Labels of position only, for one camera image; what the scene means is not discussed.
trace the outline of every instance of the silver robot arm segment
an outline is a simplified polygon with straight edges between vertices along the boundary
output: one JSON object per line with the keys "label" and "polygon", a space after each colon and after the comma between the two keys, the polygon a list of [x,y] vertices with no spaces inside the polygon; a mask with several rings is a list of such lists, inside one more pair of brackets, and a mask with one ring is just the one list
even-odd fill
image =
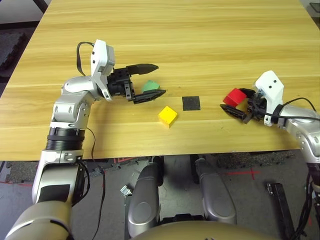
{"label": "silver robot arm segment", "polygon": [[96,40],[91,53],[91,76],[69,79],[54,103],[50,130],[32,187],[34,205],[25,210],[5,240],[72,240],[71,208],[84,197],[83,141],[94,101],[123,96],[135,104],[154,100],[166,91],[135,95],[131,75],[158,68],[137,64],[114,69],[111,46]]}
{"label": "silver robot arm segment", "polygon": [[62,87],[32,187],[34,205],[21,214],[6,240],[73,239],[71,208],[85,185],[82,143],[91,105],[100,98],[90,76],[74,77]]}

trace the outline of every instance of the green object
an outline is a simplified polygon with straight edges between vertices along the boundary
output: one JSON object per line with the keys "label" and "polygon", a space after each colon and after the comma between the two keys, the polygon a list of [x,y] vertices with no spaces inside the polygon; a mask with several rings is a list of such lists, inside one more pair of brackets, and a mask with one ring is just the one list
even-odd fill
{"label": "green object", "polygon": [[145,85],[143,85],[142,92],[155,90],[159,88],[160,88],[160,85],[158,83],[156,83],[155,81],[149,80],[145,83]]}

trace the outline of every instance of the yellow cube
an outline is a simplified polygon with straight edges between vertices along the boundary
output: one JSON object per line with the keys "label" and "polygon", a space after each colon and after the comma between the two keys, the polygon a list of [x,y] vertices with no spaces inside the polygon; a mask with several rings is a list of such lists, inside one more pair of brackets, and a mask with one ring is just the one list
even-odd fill
{"label": "yellow cube", "polygon": [[169,106],[165,106],[165,108],[158,114],[158,117],[164,125],[170,128],[174,121],[177,119],[178,113],[176,113]]}

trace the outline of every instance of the floor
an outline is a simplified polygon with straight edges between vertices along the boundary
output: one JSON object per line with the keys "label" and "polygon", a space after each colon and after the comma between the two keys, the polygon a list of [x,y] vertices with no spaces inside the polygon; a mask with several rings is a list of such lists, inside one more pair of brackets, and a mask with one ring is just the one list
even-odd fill
{"label": "floor", "polygon": [[[265,185],[269,181],[283,184],[293,224],[297,226],[304,203],[307,167],[300,151],[291,152],[291,157],[280,164],[236,169],[216,167],[232,196],[240,226],[280,238],[272,200]],[[217,165],[219,156],[205,156],[212,165]],[[114,166],[107,170],[106,197],[96,240],[124,239],[125,198],[120,189],[126,184],[134,186],[146,164],[145,160],[133,161],[121,165],[121,168]],[[201,191],[199,185],[193,183],[190,172],[188,155],[165,157],[164,183],[159,187],[161,218],[182,213],[203,214]],[[102,177],[92,177],[91,182],[88,195],[72,209],[72,231],[76,240],[91,239],[97,227]],[[4,238],[18,216],[31,204],[31,182],[0,183],[0,239]],[[320,232],[314,209],[305,231],[308,236],[301,240],[319,240]]]}

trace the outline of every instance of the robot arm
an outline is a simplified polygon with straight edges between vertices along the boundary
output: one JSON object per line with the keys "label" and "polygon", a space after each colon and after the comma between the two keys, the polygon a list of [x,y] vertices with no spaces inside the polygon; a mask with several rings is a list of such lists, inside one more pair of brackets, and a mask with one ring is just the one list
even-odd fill
{"label": "robot arm", "polygon": [[147,74],[158,67],[137,64],[114,69],[111,46],[96,40],[91,53],[91,76],[69,79],[54,103],[50,130],[32,187],[34,205],[18,218],[6,240],[72,240],[71,208],[84,197],[83,141],[94,101],[124,96],[133,103],[160,97],[165,90],[135,95],[131,75]]}
{"label": "robot arm", "polygon": [[227,104],[221,104],[221,108],[244,123],[256,119],[269,127],[277,124],[297,140],[312,177],[315,208],[320,217],[320,115],[315,109],[289,105],[293,101],[283,104],[284,85],[273,71],[264,72],[255,87],[257,92],[240,88],[248,98],[248,113]]}

